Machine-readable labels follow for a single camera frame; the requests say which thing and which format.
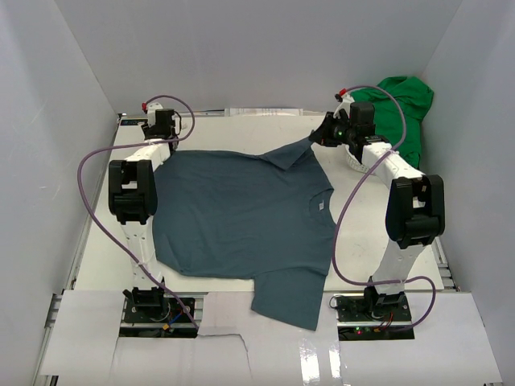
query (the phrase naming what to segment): wall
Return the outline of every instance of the wall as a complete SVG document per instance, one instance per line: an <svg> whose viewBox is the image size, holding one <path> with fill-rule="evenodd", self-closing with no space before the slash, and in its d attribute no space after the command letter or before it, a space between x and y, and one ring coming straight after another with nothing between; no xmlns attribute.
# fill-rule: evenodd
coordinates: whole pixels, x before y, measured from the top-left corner
<svg viewBox="0 0 515 386"><path fill-rule="evenodd" d="M56 0L118 112L325 110L344 86L421 72L461 0Z"/></svg>
<svg viewBox="0 0 515 386"><path fill-rule="evenodd" d="M0 0L0 384L31 384L86 220L80 156L116 116L52 0ZM105 158L85 174L93 194Z"/></svg>
<svg viewBox="0 0 515 386"><path fill-rule="evenodd" d="M513 63L515 4L463 0L424 72L435 100L423 158L446 182L443 247L472 291L507 385L515 385Z"/></svg>

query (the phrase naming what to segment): purple cable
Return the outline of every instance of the purple cable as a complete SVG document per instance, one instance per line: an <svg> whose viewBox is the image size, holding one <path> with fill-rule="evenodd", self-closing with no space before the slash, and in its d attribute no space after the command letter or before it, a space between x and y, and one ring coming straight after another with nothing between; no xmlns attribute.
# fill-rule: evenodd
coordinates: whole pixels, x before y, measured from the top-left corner
<svg viewBox="0 0 515 386"><path fill-rule="evenodd" d="M173 99L174 101L178 101L180 104L184 105L184 107L186 107L186 109L192 115L192 127L187 132L187 134L184 137L182 137L182 138L164 139L162 141L155 141L155 142L152 142L151 145L156 145L156 144L159 144L159 143L170 143L170 142L184 141L186 138L188 138L190 135L192 135L193 129L195 128L195 114L193 113L192 108L186 102L184 102L184 101L180 100L179 98L177 98L175 96L172 96L172 95L158 95L158 96L154 96L153 98L150 98L146 103L149 104L152 101L155 101L156 99L159 99L159 98ZM143 147L143 146L149 146L149 144L146 143L146 142L143 142L143 143L133 143L133 144L130 144L130 145L109 146L109 147L104 147L102 149L94 150L91 153L87 154L84 158L82 158L82 160L79 163L79 167L77 169L77 184L79 185L80 197L82 198L82 202L84 203L84 206L86 207L86 211L88 211L89 215L91 216L91 219L100 228L100 230L103 231L103 233L108 238L110 238L118 247L123 249L123 251L130 256L130 258L134 261L134 263L139 265L139 267L141 268L143 273L150 279L150 281L152 281L159 288L163 289L167 294L170 294L171 296L173 296L175 298L175 300L177 300L177 302L182 307L183 312L189 317L189 319L192 321L193 326L198 330L199 326L196 324L195 319L192 317L190 312L187 310L187 308L184 305L183 301L180 300L179 296L177 296L177 294L175 292L173 292L171 289L167 288L163 283L160 283L159 281L155 280L155 278L152 277L150 272L148 272L148 270L145 267L140 265L139 259L124 244L122 244L113 235L113 233L108 231L107 228L104 225L102 225L100 220L95 215L95 211L91 207L91 204L89 203L88 198L86 197L86 193L84 192L84 185L82 183L82 168L84 167L84 164L86 163L86 161L88 161L88 159L90 159L93 155L102 153L104 151L119 150L119 149L129 149L129 148L132 148L132 147Z"/></svg>
<svg viewBox="0 0 515 386"><path fill-rule="evenodd" d="M384 89L382 89L380 87L368 86L368 85L365 85L365 84L360 84L358 86L354 86L354 87L348 88L347 92L351 92L351 91L356 90L358 88L373 88L373 89L376 89L378 91L383 92L389 99L392 100L392 102L395 104L395 107L397 107L397 109L399 110L399 113L401 115L402 136L401 136L400 141L397 142L394 146L392 146L392 149L390 151L384 153L376 161L376 163L374 163L370 167L370 169L367 170L367 172L363 175L363 177L361 177L360 181L356 184L354 189L352 189L352 192L351 192L350 196L348 197L347 201L345 202L344 208L341 210L340 217L338 217L338 221L336 222L335 236L334 236L333 243L332 243L332 266L334 267L335 272L338 275L338 277L341 280L343 280L346 283L348 283L348 284L364 285L366 287L370 287L370 286L373 286L373 285L398 284L398 283L402 283L402 281L401 280L383 280L383 281L374 281L374 282L372 282L372 281L354 281L354 280L347 279L340 272L340 270L338 269L338 264L336 263L336 242L337 242L337 239L338 239L338 233L340 233L340 226L341 226L342 220L344 219L345 213L348 210L348 207L350 206L352 200L356 196L357 191L360 189L361 185L363 185L365 180L377 169L377 167L381 164L381 162L383 162L385 159L387 159L389 157L389 155L391 154L391 152L393 152L396 149L398 149L398 147L406 139L406 119L404 118L404 113L402 112L401 106L398 104L398 102L395 100L395 98L389 92L387 92L386 90L384 90ZM404 283L411 283L411 282L417 281L417 280L428 281L429 284L431 285L431 289L432 289L431 302L429 304L429 307L427 308L426 313L417 322L414 322L414 323L410 324L409 326L403 327L402 329L398 329L397 331L409 330L409 329L412 329L415 326L418 326L420 323L422 323L427 318L429 313L433 310L433 306L435 305L436 286L435 286L434 282L429 277L427 277L427 276L412 277L411 279L405 280Z"/></svg>

